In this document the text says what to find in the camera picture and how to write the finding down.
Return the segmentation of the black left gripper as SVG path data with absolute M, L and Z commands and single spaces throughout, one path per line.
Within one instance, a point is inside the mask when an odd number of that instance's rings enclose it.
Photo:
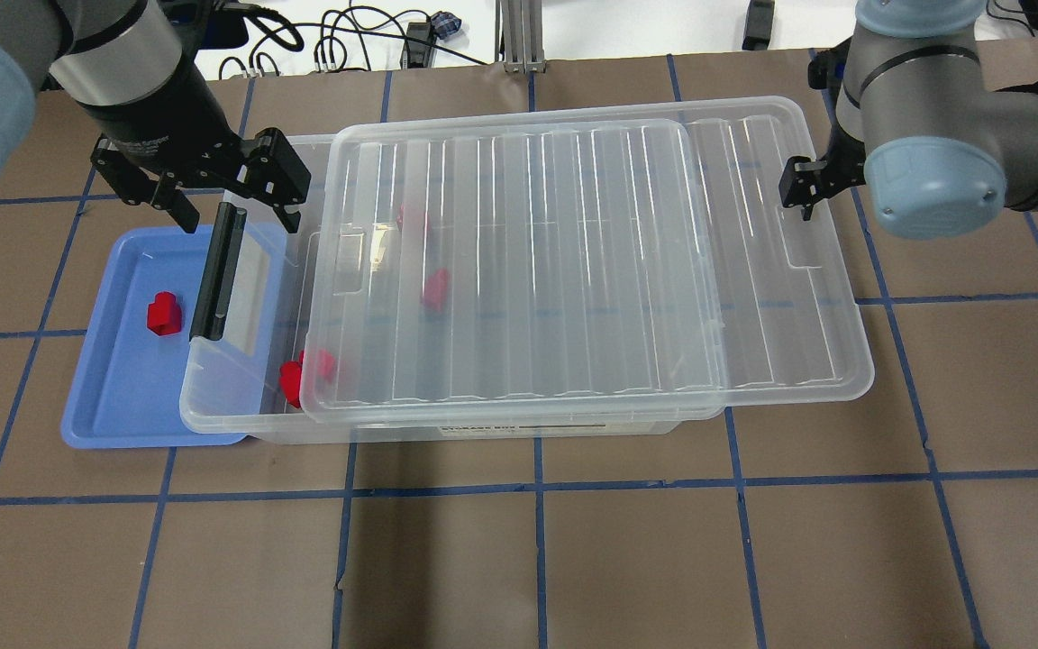
M 91 118 L 102 131 L 91 164 L 122 202 L 147 202 L 196 233 L 184 188 L 218 187 L 271 206 L 284 229 L 299 231 L 312 173 L 276 127 L 243 144 L 204 78 L 172 77 L 147 97 L 92 106 Z

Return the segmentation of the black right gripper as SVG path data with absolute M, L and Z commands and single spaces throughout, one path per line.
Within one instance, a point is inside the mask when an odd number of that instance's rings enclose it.
M 819 160 L 791 156 L 778 178 L 778 197 L 786 209 L 798 209 L 810 222 L 819 202 L 866 184 L 866 145 L 841 126 L 834 126 L 828 147 Z

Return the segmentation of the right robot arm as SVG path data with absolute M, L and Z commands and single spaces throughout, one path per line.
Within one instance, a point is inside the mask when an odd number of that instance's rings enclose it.
M 831 94 L 820 159 L 792 156 L 778 197 L 870 190 L 898 238 L 960 237 L 1002 210 L 1038 211 L 1038 81 L 988 90 L 975 38 L 983 1 L 861 1 L 848 40 L 821 50 L 810 87 Z

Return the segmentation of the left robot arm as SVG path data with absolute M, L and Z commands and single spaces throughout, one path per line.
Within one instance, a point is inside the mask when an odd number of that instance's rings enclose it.
M 236 134 L 157 1 L 0 1 L 0 173 L 46 79 L 98 124 L 92 168 L 122 202 L 193 233 L 185 190 L 220 188 L 299 229 L 309 169 L 280 129 Z

